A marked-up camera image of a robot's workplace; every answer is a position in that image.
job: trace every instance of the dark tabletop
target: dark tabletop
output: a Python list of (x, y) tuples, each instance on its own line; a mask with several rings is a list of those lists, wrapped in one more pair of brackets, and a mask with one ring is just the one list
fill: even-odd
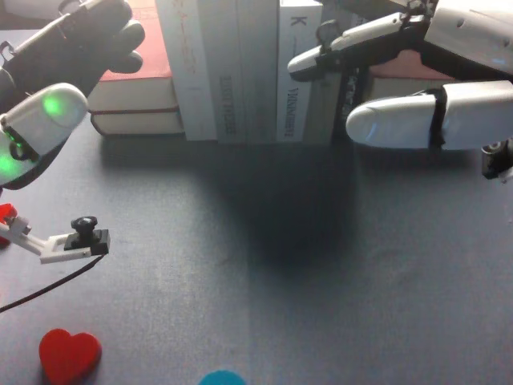
[[(88, 383), (509, 384), (513, 195), (478, 152), (105, 140), (89, 123), (4, 192), (33, 234), (96, 215), (111, 254), (0, 314), (0, 383), (40, 384), (54, 328), (103, 344)], [(0, 305), (86, 261), (0, 253)]]

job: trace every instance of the black knob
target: black knob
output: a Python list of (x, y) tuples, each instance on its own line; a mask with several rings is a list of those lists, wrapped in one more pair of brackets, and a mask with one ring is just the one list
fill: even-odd
[(77, 231), (83, 240), (92, 238), (93, 230), (97, 224), (98, 220), (96, 217), (80, 217), (71, 221), (71, 227)]

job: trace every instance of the robotic arm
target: robotic arm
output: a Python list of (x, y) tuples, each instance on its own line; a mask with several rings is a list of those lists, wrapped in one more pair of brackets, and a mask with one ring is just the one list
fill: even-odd
[[(124, 0), (64, 0), (59, 13), (19, 47), (0, 44), (0, 193), (25, 187), (46, 170), (87, 114), (87, 96), (105, 71), (132, 73), (143, 63), (134, 49), (144, 29)], [(109, 251), (109, 232), (95, 230), (95, 217), (72, 221), (76, 233), (42, 240), (29, 234), (28, 220), (12, 206), (0, 211), (0, 237), (41, 263)]]
[[(415, 50), (424, 65), (465, 83), (364, 103), (347, 119), (349, 137), (384, 148), (483, 148), (513, 135), (512, 24), (511, 1), (411, 1), (403, 13), (347, 30), (334, 40), (320, 38), (318, 47), (289, 63), (289, 73), (297, 81), (311, 81)], [(486, 151), (487, 156), (493, 152), (490, 147)], [(513, 166), (506, 159), (503, 150), (495, 171)]]

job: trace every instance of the gray table surface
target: gray table surface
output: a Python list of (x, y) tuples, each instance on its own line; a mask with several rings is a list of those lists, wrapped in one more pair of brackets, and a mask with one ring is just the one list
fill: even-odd
[[(41, 337), (96, 335), (87, 383), (510, 384), (513, 196), (477, 152), (105, 140), (89, 123), (27, 188), (33, 233), (96, 215), (111, 254), (0, 315), (0, 383), (45, 383)], [(85, 261), (0, 253), (0, 304)]]

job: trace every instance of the red heart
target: red heart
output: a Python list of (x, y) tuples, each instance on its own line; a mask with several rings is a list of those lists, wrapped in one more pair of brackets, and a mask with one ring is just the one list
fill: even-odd
[(67, 385), (91, 372), (102, 355), (94, 335), (71, 336), (66, 330), (50, 330), (39, 343), (42, 368), (54, 385)]

